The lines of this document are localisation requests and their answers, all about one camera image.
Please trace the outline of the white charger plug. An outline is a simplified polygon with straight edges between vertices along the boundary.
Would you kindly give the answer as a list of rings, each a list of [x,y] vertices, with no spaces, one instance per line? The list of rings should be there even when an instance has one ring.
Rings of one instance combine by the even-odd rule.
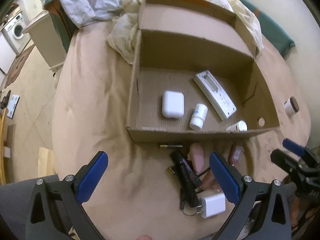
[[[211,196],[200,198],[201,210],[199,213],[202,218],[209,218],[226,210],[226,198],[223,193],[217,193]]]

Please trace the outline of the white remote control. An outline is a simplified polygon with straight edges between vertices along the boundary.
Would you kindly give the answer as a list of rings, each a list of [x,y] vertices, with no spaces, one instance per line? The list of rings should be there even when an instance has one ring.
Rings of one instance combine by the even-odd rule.
[[[230,118],[236,112],[234,102],[210,71],[196,74],[194,81],[222,120]]]

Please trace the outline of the white pill bottle blue label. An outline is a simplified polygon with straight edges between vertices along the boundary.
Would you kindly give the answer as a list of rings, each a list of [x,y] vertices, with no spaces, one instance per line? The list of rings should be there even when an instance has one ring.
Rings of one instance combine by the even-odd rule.
[[[195,131],[201,130],[206,120],[207,113],[208,107],[202,103],[198,103],[191,116],[189,127]]]

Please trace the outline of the brown lid cream jar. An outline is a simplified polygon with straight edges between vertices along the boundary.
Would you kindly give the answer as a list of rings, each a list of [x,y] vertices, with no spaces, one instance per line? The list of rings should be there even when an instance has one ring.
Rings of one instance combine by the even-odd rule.
[[[294,96],[284,102],[284,109],[289,118],[299,112],[299,104]]]

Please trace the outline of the white bottle red stripe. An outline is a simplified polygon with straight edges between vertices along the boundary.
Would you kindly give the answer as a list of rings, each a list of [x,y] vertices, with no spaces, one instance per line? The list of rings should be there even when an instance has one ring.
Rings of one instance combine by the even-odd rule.
[[[247,124],[244,120],[240,120],[226,128],[227,132],[243,132],[247,131]]]

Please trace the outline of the wooden chair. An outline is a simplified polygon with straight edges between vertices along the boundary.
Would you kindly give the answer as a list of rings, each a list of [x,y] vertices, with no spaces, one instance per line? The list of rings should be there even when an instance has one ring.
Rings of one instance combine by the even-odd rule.
[[[0,180],[1,185],[5,185],[6,178],[5,178],[5,170],[4,170],[4,129],[5,129],[5,122],[7,118],[8,109],[5,108],[1,114],[1,126],[0,126]]]

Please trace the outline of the pink tube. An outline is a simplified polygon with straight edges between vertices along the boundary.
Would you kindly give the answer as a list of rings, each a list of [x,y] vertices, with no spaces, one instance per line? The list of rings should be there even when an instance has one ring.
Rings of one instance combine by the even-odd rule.
[[[188,159],[191,161],[196,173],[200,173],[204,166],[204,151],[200,144],[192,143],[189,147]]]

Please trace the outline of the white floor scale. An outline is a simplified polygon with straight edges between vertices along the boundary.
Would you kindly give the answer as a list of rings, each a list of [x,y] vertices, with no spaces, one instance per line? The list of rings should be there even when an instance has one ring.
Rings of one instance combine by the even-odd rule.
[[[8,118],[10,118],[10,119],[13,118],[19,99],[20,99],[19,95],[12,95],[12,97],[10,98],[8,105],[7,105],[7,109],[8,109],[7,117]]]

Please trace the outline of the teal cushion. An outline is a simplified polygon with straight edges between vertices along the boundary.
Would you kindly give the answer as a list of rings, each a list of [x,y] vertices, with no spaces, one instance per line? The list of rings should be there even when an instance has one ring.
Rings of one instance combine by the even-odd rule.
[[[248,0],[239,0],[245,5],[260,22],[262,34],[273,44],[282,57],[285,57],[295,47],[295,42],[270,16],[261,11]]]

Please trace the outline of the cardboard box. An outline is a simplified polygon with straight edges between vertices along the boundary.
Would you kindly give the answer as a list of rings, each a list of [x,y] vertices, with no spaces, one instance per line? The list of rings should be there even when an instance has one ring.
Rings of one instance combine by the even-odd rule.
[[[256,57],[249,57],[215,42],[179,34],[138,34],[139,47],[129,96],[126,128],[135,142],[200,141],[216,138],[249,138],[279,127],[276,107]],[[234,102],[237,110],[222,120],[194,81],[210,71]],[[165,91],[184,95],[184,116],[162,114]],[[189,122],[198,103],[208,107],[201,130]],[[244,120],[247,131],[227,132]]]

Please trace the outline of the white earbuds case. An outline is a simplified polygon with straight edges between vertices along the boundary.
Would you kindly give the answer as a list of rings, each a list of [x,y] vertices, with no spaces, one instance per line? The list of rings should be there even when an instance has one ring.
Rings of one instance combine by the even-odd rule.
[[[162,114],[174,119],[184,116],[184,95],[181,92],[165,91],[162,96]]]

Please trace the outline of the brown round rug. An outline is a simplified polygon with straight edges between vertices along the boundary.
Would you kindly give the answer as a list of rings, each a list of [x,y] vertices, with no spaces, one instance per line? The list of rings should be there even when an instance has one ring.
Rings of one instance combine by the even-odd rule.
[[[34,47],[34,44],[31,45],[26,50],[22,51],[22,53],[18,57],[16,57],[16,59],[14,59],[10,67],[10,71],[8,73],[8,78],[6,80],[4,88],[7,88],[11,83],[13,83],[17,79]]]

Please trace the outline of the white bedside cabinet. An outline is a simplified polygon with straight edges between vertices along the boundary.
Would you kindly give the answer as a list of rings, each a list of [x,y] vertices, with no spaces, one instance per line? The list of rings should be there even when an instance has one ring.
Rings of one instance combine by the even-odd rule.
[[[23,29],[23,33],[30,35],[52,72],[63,67],[66,52],[48,11],[43,10],[33,18]]]

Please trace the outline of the white washing machine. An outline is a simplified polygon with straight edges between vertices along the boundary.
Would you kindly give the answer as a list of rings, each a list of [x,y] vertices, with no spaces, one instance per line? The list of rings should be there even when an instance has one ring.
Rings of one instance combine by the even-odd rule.
[[[16,13],[4,26],[2,33],[7,40],[9,46],[18,56],[25,49],[30,41],[30,35],[24,33],[26,23],[23,19],[22,11]]]

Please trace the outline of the cream patterned blanket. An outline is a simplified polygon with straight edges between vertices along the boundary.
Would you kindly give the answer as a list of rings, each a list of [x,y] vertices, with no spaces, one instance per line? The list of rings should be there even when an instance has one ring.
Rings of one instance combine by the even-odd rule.
[[[256,57],[263,49],[260,22],[239,0],[122,0],[108,44],[133,64],[138,34],[179,34]]]

